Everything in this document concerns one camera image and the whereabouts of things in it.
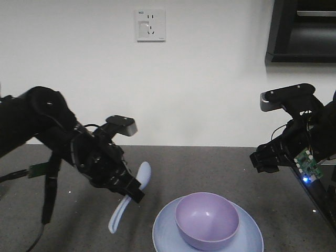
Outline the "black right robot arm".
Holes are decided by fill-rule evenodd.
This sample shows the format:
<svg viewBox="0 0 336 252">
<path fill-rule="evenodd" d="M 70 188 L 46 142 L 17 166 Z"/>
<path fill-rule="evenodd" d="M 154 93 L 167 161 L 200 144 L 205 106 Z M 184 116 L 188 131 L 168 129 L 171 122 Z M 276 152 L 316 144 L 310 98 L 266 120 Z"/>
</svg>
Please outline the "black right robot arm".
<svg viewBox="0 0 336 252">
<path fill-rule="evenodd" d="M 281 135 L 257 147 L 250 155 L 258 172 L 273 173 L 279 166 L 295 166 L 294 159 L 308 149 L 317 162 L 335 157 L 335 101 L 323 105 L 314 95 L 264 98 L 274 109 L 283 108 L 292 116 Z"/>
</svg>

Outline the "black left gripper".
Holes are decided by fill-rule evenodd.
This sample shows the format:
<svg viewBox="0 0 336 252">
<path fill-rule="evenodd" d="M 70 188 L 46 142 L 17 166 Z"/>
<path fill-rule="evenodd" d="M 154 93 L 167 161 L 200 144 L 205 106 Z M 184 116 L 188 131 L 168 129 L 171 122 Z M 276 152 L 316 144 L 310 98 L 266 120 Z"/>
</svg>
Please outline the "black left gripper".
<svg viewBox="0 0 336 252">
<path fill-rule="evenodd" d="M 77 125 L 75 133 L 70 144 L 74 167 L 89 179 L 92 186 L 108 188 L 140 203 L 144 197 L 141 184 L 126 168 L 124 152 L 114 144 L 114 135 L 107 131 L 107 123 L 94 132 Z"/>
</svg>

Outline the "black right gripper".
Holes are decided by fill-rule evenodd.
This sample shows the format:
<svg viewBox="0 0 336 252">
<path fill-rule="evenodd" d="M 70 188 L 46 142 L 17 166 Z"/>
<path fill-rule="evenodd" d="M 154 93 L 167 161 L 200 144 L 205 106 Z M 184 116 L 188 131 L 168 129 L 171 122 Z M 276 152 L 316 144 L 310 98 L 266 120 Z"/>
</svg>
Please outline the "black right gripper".
<svg viewBox="0 0 336 252">
<path fill-rule="evenodd" d="M 294 166 L 294 158 L 308 145 L 307 120 L 290 120 L 281 135 L 258 146 L 249 157 L 258 173 L 275 173 L 280 166 Z"/>
</svg>

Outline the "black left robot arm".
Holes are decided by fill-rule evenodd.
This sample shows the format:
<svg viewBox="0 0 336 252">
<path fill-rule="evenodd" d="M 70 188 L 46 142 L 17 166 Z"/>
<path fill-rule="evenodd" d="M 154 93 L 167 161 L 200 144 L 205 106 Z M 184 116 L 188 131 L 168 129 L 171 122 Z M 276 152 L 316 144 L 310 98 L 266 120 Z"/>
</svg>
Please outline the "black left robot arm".
<svg viewBox="0 0 336 252">
<path fill-rule="evenodd" d="M 68 108 L 58 91 L 33 87 L 19 97 L 1 98 L 1 156 L 37 138 L 61 159 L 75 167 L 90 184 L 128 195 L 139 203 L 144 197 L 140 182 L 124 160 L 124 151 L 113 142 L 116 134 L 137 132 L 133 118 L 112 115 L 90 132 Z"/>
</svg>

